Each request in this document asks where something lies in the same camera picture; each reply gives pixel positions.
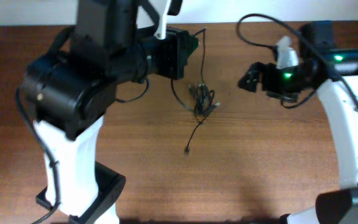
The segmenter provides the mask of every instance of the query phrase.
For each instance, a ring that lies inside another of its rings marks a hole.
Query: green object
[[[291,76],[292,76],[292,73],[284,73],[285,78],[291,78]]]
[[[336,61],[338,61],[338,62],[341,62],[341,61],[343,60],[343,57],[340,56],[340,55],[335,55],[335,56],[334,56],[334,59],[335,59]]]

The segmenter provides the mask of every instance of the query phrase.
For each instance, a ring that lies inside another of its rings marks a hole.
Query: wooden table
[[[194,33],[204,26],[176,27]],[[127,177],[117,202],[123,219],[279,217],[309,208],[319,193],[338,188],[335,148],[319,100],[286,110],[264,92],[238,89],[250,64],[273,62],[272,54],[240,41],[234,24],[207,26],[204,75],[221,106],[196,132],[190,155],[183,150],[196,122],[175,100],[170,80],[151,75],[143,99],[108,109],[97,160]],[[45,213],[34,200],[46,186],[42,151],[13,99],[26,65],[47,50],[61,28],[0,27],[0,223],[30,223]],[[335,22],[334,28],[338,46],[358,49],[358,22]],[[244,30],[249,39],[271,44],[287,34],[272,23],[249,23]],[[185,78],[175,83],[190,105],[188,85],[200,82],[201,56],[198,49]],[[143,89],[125,83],[117,95],[128,99]],[[66,221],[57,212],[48,223]]]

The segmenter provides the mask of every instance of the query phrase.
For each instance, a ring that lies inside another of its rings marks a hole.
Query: robotic arm
[[[260,14],[244,16],[242,20],[251,16],[264,17],[287,26]],[[240,38],[256,45],[242,36],[239,24],[237,33]],[[358,50],[337,49],[333,40],[332,22],[329,21],[307,24],[299,33],[291,28],[289,30],[301,40],[303,63],[298,64],[296,53],[289,48],[290,41],[286,38],[277,46],[265,45],[273,50],[277,65],[260,62],[253,64],[239,81],[239,87],[256,92],[257,84],[261,82],[263,91],[269,97],[279,99],[282,106],[288,109],[302,105],[317,93],[326,110],[336,147],[341,190],[319,195],[315,207],[285,215],[281,222],[358,223]],[[299,93],[308,88],[313,91],[305,100],[295,106],[284,105],[284,102],[296,103]]]
[[[21,90],[48,178],[38,204],[58,207],[73,224],[119,223],[115,202],[126,178],[95,161],[98,131],[106,109],[118,101],[119,84],[148,86],[151,73],[183,78],[198,39],[167,28],[167,15],[180,8],[181,0],[79,0],[76,26],[62,30],[29,65]],[[68,40],[70,52],[61,51]]]

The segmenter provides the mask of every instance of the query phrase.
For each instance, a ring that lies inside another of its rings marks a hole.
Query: white wall
[[[0,26],[74,24],[76,6],[77,0],[0,0]],[[358,0],[184,0],[168,22],[236,22],[253,12],[284,21],[358,20]]]

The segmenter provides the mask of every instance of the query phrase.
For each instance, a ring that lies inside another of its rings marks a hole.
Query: green led indicator
[[[334,59],[337,60],[338,62],[340,62],[340,61],[343,60],[343,57],[340,56],[340,55],[335,55],[335,56],[334,56]]]
[[[292,74],[291,73],[284,73],[284,77],[285,78],[291,78]]]

